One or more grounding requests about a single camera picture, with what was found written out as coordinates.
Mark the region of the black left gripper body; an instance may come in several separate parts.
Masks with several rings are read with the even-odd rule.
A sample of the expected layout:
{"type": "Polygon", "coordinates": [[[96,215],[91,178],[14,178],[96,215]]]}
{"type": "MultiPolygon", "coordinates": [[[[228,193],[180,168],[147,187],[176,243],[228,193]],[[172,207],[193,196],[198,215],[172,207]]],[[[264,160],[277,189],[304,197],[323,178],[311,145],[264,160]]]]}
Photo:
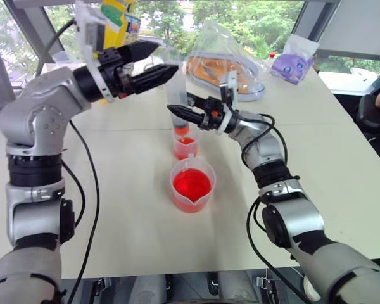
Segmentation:
{"type": "Polygon", "coordinates": [[[98,69],[113,98],[135,93],[132,77],[124,73],[124,66],[134,61],[130,46],[108,48],[98,55],[98,60],[98,69]]]}

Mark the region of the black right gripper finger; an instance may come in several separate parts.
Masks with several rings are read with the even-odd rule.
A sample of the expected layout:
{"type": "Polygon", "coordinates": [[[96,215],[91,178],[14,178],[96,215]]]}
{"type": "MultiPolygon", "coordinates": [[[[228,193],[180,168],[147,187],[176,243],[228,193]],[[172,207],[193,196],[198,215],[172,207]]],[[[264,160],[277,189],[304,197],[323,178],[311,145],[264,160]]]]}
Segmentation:
{"type": "Polygon", "coordinates": [[[190,107],[204,108],[206,104],[206,99],[196,96],[190,92],[187,92],[187,104],[190,107]]]}
{"type": "Polygon", "coordinates": [[[168,104],[168,110],[172,114],[172,122],[174,127],[184,127],[188,123],[197,125],[198,127],[203,122],[203,115],[178,104],[168,104]]]}

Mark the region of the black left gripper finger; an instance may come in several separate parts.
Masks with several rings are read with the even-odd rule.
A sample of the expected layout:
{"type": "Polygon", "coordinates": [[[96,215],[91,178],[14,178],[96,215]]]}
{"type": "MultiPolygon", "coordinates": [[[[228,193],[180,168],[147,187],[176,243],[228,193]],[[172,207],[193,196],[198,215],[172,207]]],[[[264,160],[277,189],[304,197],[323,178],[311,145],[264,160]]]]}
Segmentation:
{"type": "Polygon", "coordinates": [[[151,55],[159,47],[155,41],[138,40],[118,49],[119,55],[125,64],[141,61],[151,55]]]}
{"type": "Polygon", "coordinates": [[[136,76],[129,77],[127,94],[141,94],[168,82],[178,71],[173,64],[159,64],[136,76]]]}

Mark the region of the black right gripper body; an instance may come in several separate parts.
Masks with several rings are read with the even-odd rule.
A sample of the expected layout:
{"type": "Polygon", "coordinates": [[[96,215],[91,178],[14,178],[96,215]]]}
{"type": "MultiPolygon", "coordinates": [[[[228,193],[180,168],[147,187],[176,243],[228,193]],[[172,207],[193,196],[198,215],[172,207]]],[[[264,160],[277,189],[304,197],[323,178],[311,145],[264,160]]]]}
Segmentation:
{"type": "Polygon", "coordinates": [[[202,109],[204,112],[199,127],[203,130],[218,130],[225,116],[221,100],[209,97],[205,100],[202,109]]]}

